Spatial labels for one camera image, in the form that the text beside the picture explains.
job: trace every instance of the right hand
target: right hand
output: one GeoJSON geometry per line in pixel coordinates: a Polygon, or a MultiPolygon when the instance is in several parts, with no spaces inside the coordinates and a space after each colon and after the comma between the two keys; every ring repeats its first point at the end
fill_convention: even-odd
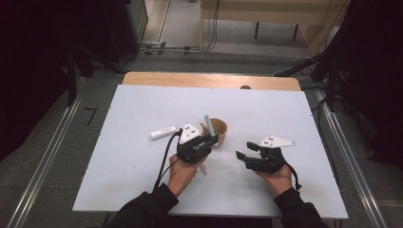
{"type": "Polygon", "coordinates": [[[268,174],[260,171],[254,172],[264,179],[275,197],[293,187],[291,180],[292,173],[287,165],[283,165],[279,171],[274,174],[268,174]]]}

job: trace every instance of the person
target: person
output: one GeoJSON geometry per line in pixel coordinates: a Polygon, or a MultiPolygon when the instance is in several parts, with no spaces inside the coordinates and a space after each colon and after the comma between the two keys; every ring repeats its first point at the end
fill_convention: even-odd
{"type": "MultiPolygon", "coordinates": [[[[136,199],[122,207],[104,228],[166,227],[165,225],[170,218],[167,213],[178,204],[178,196],[193,180],[198,167],[205,159],[206,157],[196,164],[188,164],[178,160],[176,155],[171,156],[169,163],[172,166],[169,170],[168,184],[162,183],[152,193],[141,193],[136,199]]],[[[286,165],[273,175],[254,172],[267,183],[274,194],[274,201],[282,213],[281,223],[285,228],[328,227],[320,218],[315,206],[310,202],[304,202],[299,196],[299,192],[293,188],[292,174],[286,165]]],[[[207,222],[203,223],[203,218],[200,218],[200,221],[201,223],[198,225],[204,224],[208,227],[207,222]]],[[[195,227],[194,225],[195,222],[192,220],[189,222],[189,226],[184,227],[195,227]]]]}

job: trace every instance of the gray floor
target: gray floor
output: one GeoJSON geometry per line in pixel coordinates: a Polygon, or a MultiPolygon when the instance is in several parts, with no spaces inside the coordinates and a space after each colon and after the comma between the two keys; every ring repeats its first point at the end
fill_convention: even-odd
{"type": "MultiPolygon", "coordinates": [[[[263,76],[290,66],[300,57],[297,49],[295,54],[297,57],[284,56],[280,52],[280,47],[276,47],[279,50],[272,52],[270,56],[260,53],[237,54],[236,48],[233,49],[234,53],[230,53],[231,49],[223,51],[227,53],[190,53],[188,55],[173,51],[165,51],[161,55],[153,52],[151,55],[139,55],[127,63],[123,61],[123,64],[125,64],[124,68],[130,71],[226,72],[263,76]]],[[[298,78],[301,87],[315,86],[316,84],[311,82],[308,75],[303,75],[309,73],[309,69],[304,69],[293,77],[298,78]]],[[[82,100],[61,141],[42,188],[30,208],[24,227],[99,227],[102,225],[106,214],[75,213],[71,209],[114,91],[123,77],[124,75],[116,74],[109,69],[98,68],[92,78],[85,78],[85,86],[80,90],[82,100]],[[92,112],[86,110],[86,107],[97,108],[90,125],[87,124],[92,112]]],[[[310,106],[317,105],[316,91],[307,89],[305,93],[310,106]]],[[[67,94],[64,94],[37,124],[26,142],[0,162],[0,224],[8,223],[21,194],[29,184],[59,122],[67,111],[66,103],[67,94]]],[[[400,227],[400,224],[403,224],[403,218],[400,216],[403,207],[401,202],[399,204],[395,201],[403,199],[403,172],[387,163],[369,161],[367,155],[370,147],[355,119],[344,113],[341,104],[336,104],[336,115],[389,227],[400,227]]],[[[343,220],[342,225],[343,227],[372,227],[332,131],[324,116],[321,120],[326,142],[335,160],[340,185],[344,189],[341,194],[350,217],[343,220]]],[[[276,227],[280,227],[278,219],[275,219],[275,224],[276,227]]]]}

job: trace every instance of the sleeve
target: sleeve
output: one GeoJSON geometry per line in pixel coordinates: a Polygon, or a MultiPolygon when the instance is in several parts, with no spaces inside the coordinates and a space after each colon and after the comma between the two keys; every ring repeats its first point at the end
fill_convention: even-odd
{"type": "Polygon", "coordinates": [[[178,199],[163,183],[154,192],[143,192],[140,196],[128,202],[104,228],[162,227],[166,214],[176,204],[178,199]]]}
{"type": "Polygon", "coordinates": [[[315,206],[310,202],[304,202],[294,188],[276,197],[275,203],[282,213],[281,223],[285,228],[329,227],[322,221],[315,206]]]}

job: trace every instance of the left hand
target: left hand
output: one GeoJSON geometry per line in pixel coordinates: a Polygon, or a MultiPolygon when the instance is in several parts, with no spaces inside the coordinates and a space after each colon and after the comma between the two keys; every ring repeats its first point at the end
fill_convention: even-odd
{"type": "MultiPolygon", "coordinates": [[[[169,158],[169,164],[172,164],[178,159],[178,156],[172,155],[169,158]]],[[[187,187],[187,185],[193,180],[199,166],[207,159],[204,157],[196,164],[185,163],[182,160],[176,161],[169,170],[169,182],[168,188],[171,192],[178,197],[181,192],[187,187]]]]}

